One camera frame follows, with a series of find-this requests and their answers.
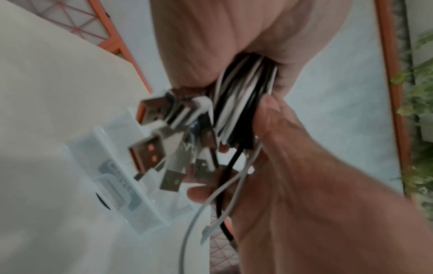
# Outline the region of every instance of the hand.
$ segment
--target hand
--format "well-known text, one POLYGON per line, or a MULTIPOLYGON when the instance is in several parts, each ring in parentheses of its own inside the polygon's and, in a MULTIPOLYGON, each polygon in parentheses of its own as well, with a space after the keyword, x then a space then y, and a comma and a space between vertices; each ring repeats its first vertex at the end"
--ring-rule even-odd
POLYGON ((280 99, 262 99, 253 126, 264 153, 231 215, 242 273, 431 272, 433 237, 413 205, 321 148, 280 99))
POLYGON ((285 96, 343 25, 352 0, 151 0, 159 52, 173 86, 204 87, 240 52, 278 65, 285 96))

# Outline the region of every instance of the table surface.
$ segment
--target table surface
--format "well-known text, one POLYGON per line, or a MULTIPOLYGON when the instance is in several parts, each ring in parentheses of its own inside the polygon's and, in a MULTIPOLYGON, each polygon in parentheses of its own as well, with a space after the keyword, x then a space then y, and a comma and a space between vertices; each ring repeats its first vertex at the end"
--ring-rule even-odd
MULTIPOLYGON (((134 67, 0 0, 0 273, 176 273, 192 214, 139 240, 59 148, 148 96, 134 67)), ((207 273, 199 245, 187 273, 207 273)))

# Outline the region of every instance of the orange frame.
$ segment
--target orange frame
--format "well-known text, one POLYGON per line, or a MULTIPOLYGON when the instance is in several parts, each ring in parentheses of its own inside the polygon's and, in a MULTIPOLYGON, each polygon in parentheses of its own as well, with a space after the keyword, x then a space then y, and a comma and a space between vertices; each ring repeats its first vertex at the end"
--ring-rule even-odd
POLYGON ((132 54, 129 52, 128 48, 126 47, 125 43, 123 42, 122 38, 117 32, 113 22, 108 17, 102 4, 99 2, 99 0, 88 0, 88 1, 89 4, 92 6, 92 8, 95 10, 99 19, 101 20, 102 25, 104 25, 105 29, 110 35, 110 38, 106 39, 98 46, 115 55, 122 53, 123 56, 125 57, 125 60, 130 62, 135 67, 138 75, 140 76, 141 80, 143 81, 149 93, 153 93, 149 83, 147 82, 146 78, 144 78, 144 75, 141 72, 138 64, 135 62, 134 58, 132 57, 132 54))
POLYGON ((392 120, 394 123, 400 168, 404 170, 408 168, 411 163, 410 138, 405 118, 397 114, 398 109, 404 101, 403 86, 392 84, 390 81, 390 79, 397 76, 401 70, 391 0, 376 0, 376 10, 382 39, 383 56, 387 69, 392 120))

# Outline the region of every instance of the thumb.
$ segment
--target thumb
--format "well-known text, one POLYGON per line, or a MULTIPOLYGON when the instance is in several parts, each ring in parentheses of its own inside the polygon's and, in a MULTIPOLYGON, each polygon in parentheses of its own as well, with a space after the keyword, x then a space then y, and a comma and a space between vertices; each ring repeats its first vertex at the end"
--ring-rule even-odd
POLYGON ((286 148, 293 138, 309 137, 284 100, 267 94, 260 100, 254 115, 253 130, 270 160, 277 160, 287 153, 286 148))

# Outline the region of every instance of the clear plastic case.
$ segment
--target clear plastic case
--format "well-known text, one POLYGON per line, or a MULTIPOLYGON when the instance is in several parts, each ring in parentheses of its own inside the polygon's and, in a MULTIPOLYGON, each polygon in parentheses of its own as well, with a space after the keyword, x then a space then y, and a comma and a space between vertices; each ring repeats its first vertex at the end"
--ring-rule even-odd
POLYGON ((141 180, 134 179, 137 170, 128 147, 149 135, 150 130, 139 125, 128 111, 66 144, 106 205, 140 235, 169 226, 173 219, 193 210, 185 191, 159 189, 164 169, 152 169, 141 180))

